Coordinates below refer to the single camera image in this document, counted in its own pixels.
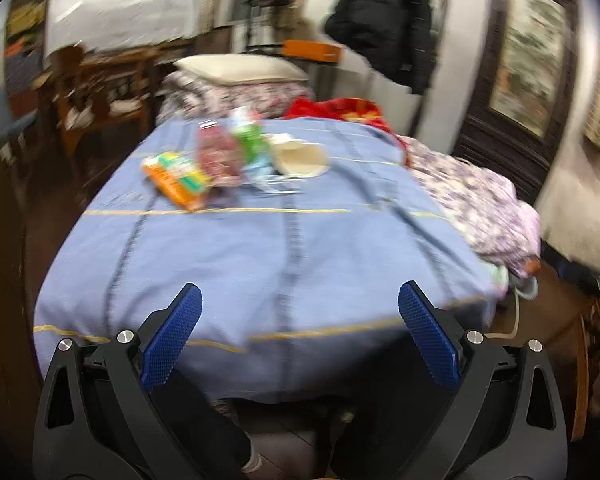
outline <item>black jacket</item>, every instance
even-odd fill
[[[422,94],[434,66],[429,0],[340,0],[324,31],[373,69]]]

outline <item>plastic sheet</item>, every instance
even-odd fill
[[[78,41],[109,50],[189,38],[197,12],[198,0],[49,0],[45,56]]]

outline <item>cord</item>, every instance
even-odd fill
[[[518,327],[520,325],[520,295],[518,294],[518,289],[513,289],[513,294],[516,297],[516,321],[513,324],[512,332],[508,334],[500,333],[500,332],[491,332],[489,334],[485,334],[485,337],[489,339],[514,339],[518,335]]]

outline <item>orange box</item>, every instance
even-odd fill
[[[317,41],[286,40],[282,46],[282,55],[287,57],[299,57],[310,59],[321,63],[337,64],[340,61],[339,46],[329,43],[318,43]]]

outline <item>blue bedsheet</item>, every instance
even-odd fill
[[[461,235],[384,133],[361,124],[265,122],[321,142],[331,169],[302,193],[249,187],[188,214],[145,179],[144,156],[195,149],[198,121],[158,127],[79,219],[40,291],[34,342],[46,373],[58,340],[104,341],[165,308],[184,283],[202,317],[178,366],[210,398],[273,402],[332,391],[360,359],[404,334],[397,295],[489,322],[496,295]]]

